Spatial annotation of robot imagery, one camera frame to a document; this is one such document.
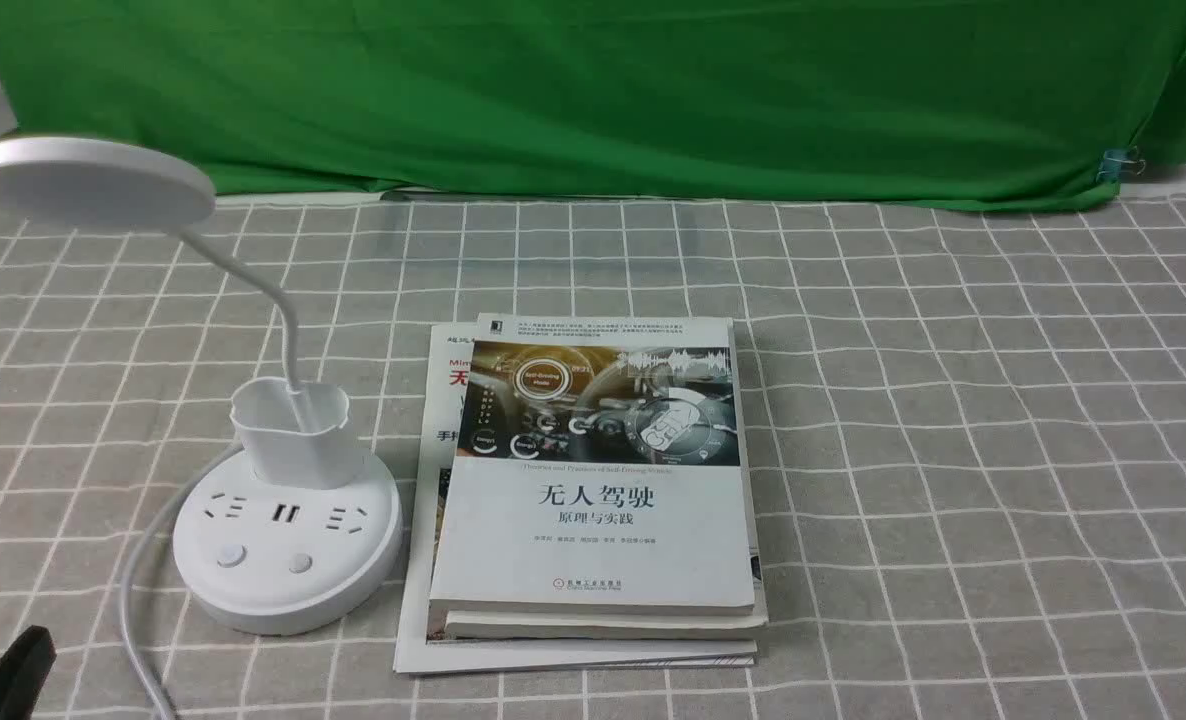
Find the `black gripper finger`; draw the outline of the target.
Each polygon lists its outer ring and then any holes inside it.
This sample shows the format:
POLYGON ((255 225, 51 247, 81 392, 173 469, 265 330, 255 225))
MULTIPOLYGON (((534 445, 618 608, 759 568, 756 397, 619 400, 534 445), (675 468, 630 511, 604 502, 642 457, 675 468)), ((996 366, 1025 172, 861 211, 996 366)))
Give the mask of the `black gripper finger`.
POLYGON ((0 656, 0 719, 34 715, 55 660, 55 642, 45 626, 28 626, 17 635, 0 656))

